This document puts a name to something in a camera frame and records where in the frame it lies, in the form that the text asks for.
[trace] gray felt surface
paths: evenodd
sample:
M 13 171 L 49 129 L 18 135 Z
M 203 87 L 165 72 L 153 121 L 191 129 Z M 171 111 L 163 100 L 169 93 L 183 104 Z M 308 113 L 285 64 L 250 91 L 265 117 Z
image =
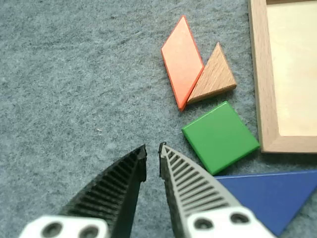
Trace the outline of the gray felt surface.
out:
M 180 113 L 160 48 L 182 14 L 205 63 L 221 42 L 238 86 Z M 143 143 L 131 237 L 173 237 L 159 143 L 198 162 L 181 127 L 224 100 L 258 136 L 248 20 L 246 0 L 0 0 L 0 237 L 56 213 Z M 221 174 L 305 169 L 316 155 L 258 151 Z M 283 237 L 316 237 L 316 223 L 315 193 Z

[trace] orange block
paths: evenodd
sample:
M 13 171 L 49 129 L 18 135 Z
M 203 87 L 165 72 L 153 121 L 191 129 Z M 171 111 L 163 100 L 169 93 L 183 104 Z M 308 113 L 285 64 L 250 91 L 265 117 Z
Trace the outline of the orange block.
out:
M 204 69 L 194 37 L 182 16 L 161 49 L 178 108 L 182 112 Z

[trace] wooden block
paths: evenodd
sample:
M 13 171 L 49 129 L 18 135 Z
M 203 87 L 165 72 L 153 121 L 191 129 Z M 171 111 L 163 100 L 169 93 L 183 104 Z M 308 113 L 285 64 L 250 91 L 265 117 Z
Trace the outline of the wooden block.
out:
M 184 126 L 182 131 L 212 175 L 259 147 L 228 102 Z
M 218 42 L 187 103 L 194 103 L 224 93 L 235 89 L 236 86 L 236 81 Z
M 263 152 L 317 153 L 317 1 L 249 0 Z
M 167 74 L 180 111 L 183 111 L 204 69 L 193 35 L 182 16 L 161 49 Z

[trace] green square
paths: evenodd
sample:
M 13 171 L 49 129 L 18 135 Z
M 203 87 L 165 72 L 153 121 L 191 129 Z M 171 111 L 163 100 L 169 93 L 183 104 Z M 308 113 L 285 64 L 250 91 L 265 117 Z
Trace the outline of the green square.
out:
M 182 131 L 212 175 L 259 147 L 227 101 L 183 127 Z

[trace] blue block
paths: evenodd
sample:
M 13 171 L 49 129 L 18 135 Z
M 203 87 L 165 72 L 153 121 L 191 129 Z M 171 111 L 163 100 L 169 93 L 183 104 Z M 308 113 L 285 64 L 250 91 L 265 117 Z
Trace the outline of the blue block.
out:
M 215 178 L 277 236 L 317 187 L 317 170 Z

